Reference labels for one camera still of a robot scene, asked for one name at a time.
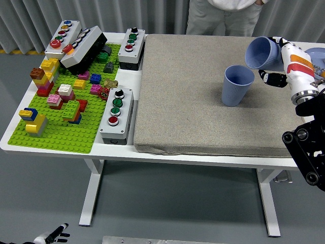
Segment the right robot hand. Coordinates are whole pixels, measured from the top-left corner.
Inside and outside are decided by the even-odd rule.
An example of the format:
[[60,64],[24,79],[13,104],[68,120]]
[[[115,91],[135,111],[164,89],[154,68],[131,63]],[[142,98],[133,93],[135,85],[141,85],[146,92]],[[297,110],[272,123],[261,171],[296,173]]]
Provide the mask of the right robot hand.
[[314,68],[310,55],[283,37],[271,37],[270,40],[281,48],[285,74],[267,73],[264,70],[259,70],[263,82],[280,88],[290,84],[292,100],[303,96],[317,96],[319,90],[312,85]]

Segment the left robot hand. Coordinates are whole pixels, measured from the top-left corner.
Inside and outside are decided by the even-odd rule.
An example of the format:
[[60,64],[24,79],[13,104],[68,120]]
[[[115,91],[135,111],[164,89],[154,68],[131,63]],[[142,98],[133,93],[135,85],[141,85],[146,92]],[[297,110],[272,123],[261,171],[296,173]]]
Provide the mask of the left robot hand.
[[52,232],[45,232],[36,237],[33,243],[67,243],[70,234],[64,233],[64,231],[68,226],[68,223],[64,223]]

